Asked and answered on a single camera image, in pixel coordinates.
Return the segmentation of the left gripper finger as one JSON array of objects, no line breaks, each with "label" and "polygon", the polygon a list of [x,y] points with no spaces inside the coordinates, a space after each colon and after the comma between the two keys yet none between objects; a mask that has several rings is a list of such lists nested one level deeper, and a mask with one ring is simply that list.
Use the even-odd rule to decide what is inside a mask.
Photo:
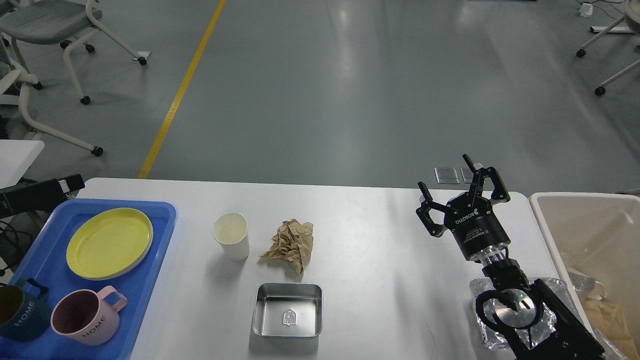
[{"label": "left gripper finger", "polygon": [[20,183],[0,191],[0,218],[32,211],[51,213],[69,199],[69,195],[85,188],[80,174],[51,178],[40,182]]}]

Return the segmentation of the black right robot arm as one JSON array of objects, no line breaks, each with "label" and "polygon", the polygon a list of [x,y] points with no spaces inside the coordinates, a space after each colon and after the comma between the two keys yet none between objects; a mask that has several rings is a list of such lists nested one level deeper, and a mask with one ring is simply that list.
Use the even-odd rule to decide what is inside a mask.
[{"label": "black right robot arm", "polygon": [[517,360],[603,360],[597,338],[543,280],[530,282],[510,257],[511,240],[493,209],[510,201],[499,172],[462,158],[472,173],[469,189],[438,203],[420,181],[416,215],[432,237],[450,231],[464,259],[482,265],[493,288],[475,297],[478,319],[505,338]]}]

